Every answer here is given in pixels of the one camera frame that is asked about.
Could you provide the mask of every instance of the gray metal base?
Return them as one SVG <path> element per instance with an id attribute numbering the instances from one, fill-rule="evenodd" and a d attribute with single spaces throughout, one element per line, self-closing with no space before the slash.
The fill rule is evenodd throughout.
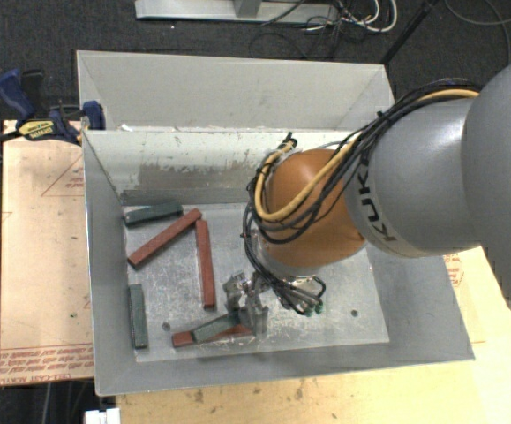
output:
<path id="1" fill-rule="evenodd" d="M 311 318 L 284 309 L 271 291 L 261 295 L 269 307 L 267 336 L 226 339 L 175 349 L 173 332 L 194 329 L 226 314 L 223 284 L 238 270 L 251 276 L 241 232 L 244 204 L 198 207 L 208 222 L 212 240 L 217 309 L 205 311 L 200 304 L 199 267 L 194 231 L 163 249 L 139 270 L 128 265 L 128 280 L 142 284 L 146 295 L 149 347 L 136 350 L 137 362 L 211 358 L 247 353 L 320 349 L 333 345 L 363 345 L 388 342 L 379 296 L 365 250 L 358 255 L 322 268 L 320 277 L 331 286 L 324 295 L 324 311 Z M 165 229 L 175 218 L 125 229 L 126 251 L 132 253 Z M 241 376 L 235 379 L 241 382 Z"/>
<path id="2" fill-rule="evenodd" d="M 193 19 L 227 20 L 236 22 L 267 22 L 292 8 L 291 3 L 262 2 L 256 16 L 238 17 L 234 0 L 136 0 L 137 19 Z M 305 24 L 310 18 L 314 23 L 334 16 L 328 4 L 302 4 L 280 23 Z"/>

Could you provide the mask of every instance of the blue clamp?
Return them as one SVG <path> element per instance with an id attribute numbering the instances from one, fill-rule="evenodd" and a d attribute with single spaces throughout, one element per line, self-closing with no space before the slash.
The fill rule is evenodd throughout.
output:
<path id="1" fill-rule="evenodd" d="M 16 122 L 16 130 L 31 141 L 59 140 L 78 145 L 80 131 L 69 123 L 71 118 L 86 117 L 89 123 L 88 129 L 106 129 L 106 118 L 97 101 L 85 102 L 82 110 L 68 115 L 65 115 L 62 110 L 50 110 L 47 117 L 35 118 L 35 106 L 21 86 L 18 69 L 8 71 L 0 77 L 0 96 L 10 107 L 19 112 L 20 119 Z"/>

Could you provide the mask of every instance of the table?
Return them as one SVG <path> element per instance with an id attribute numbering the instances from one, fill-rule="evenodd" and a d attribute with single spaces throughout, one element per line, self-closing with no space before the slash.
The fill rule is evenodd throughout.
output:
<path id="1" fill-rule="evenodd" d="M 80 162 L 4 145 L 2 386 L 92 376 Z M 511 313 L 481 249 L 447 263 L 474 361 L 120 396 L 122 422 L 511 423 Z"/>

